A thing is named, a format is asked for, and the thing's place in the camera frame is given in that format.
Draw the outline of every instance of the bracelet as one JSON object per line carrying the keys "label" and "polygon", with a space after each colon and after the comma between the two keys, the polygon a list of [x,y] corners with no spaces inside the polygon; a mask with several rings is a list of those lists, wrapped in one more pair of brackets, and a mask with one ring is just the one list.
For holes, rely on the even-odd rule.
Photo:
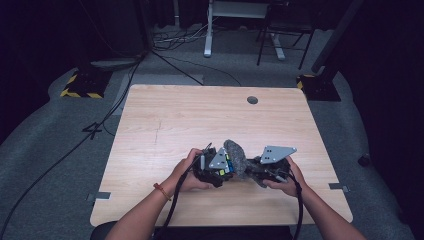
{"label": "bracelet", "polygon": [[168,199],[168,201],[171,201],[171,198],[168,196],[168,194],[166,194],[165,190],[163,190],[163,187],[161,185],[159,185],[158,183],[153,184],[153,187],[155,187],[155,189],[160,190],[163,195]]}

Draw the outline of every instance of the wooden table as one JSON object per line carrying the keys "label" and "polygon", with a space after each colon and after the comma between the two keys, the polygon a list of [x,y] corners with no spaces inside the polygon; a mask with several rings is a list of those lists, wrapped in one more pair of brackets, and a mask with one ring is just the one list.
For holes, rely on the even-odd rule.
{"label": "wooden table", "polygon": [[[249,96],[257,104],[247,102]],[[169,176],[193,147],[219,149],[231,139],[246,157],[266,145],[296,147],[292,155],[309,185],[349,222],[352,214],[313,116],[298,89],[133,85],[109,156],[91,224],[118,220]],[[171,202],[156,225],[165,221]],[[231,179],[220,188],[181,193],[170,226],[290,225],[297,199],[263,189],[253,180]],[[305,210],[303,223],[311,224]]]}

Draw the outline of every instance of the chair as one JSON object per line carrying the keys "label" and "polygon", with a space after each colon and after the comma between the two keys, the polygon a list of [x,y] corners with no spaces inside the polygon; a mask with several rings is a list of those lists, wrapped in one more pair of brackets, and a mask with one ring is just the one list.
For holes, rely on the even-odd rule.
{"label": "chair", "polygon": [[[306,53],[308,52],[309,45],[315,32],[313,27],[313,11],[307,0],[272,0],[267,7],[265,21],[263,28],[259,31],[256,38],[258,41],[262,38],[261,48],[259,50],[258,62],[259,66],[262,56],[262,50],[265,43],[267,33],[295,35],[298,36],[297,40],[291,47],[283,47],[284,49],[303,50],[302,60],[300,61],[299,70],[302,68],[303,61],[305,60]],[[296,48],[296,44],[304,34],[309,34],[308,43],[305,48]]]}

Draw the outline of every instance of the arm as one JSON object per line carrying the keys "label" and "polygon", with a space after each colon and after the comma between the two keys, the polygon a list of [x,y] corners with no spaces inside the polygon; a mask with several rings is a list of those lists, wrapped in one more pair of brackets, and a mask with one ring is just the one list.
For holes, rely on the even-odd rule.
{"label": "arm", "polygon": [[[324,239],[365,239],[361,232],[328,206],[306,184],[302,172],[296,163],[290,157],[287,157],[287,160],[290,163],[296,180],[302,187],[303,204],[314,219],[322,237]],[[270,188],[280,189],[290,196],[296,196],[296,186],[291,179],[289,179],[288,183],[276,183],[269,180],[264,180],[263,183]]]}
{"label": "arm", "polygon": [[[196,154],[200,153],[201,150],[192,149],[187,158],[181,160],[171,175],[160,184],[168,196],[172,197],[174,195],[178,179],[193,162]],[[181,186],[181,191],[189,191],[194,188],[208,189],[212,188],[212,185],[200,182],[189,172]],[[168,199],[160,190],[154,189],[115,224],[106,239],[150,239],[156,220],[167,201]]]}

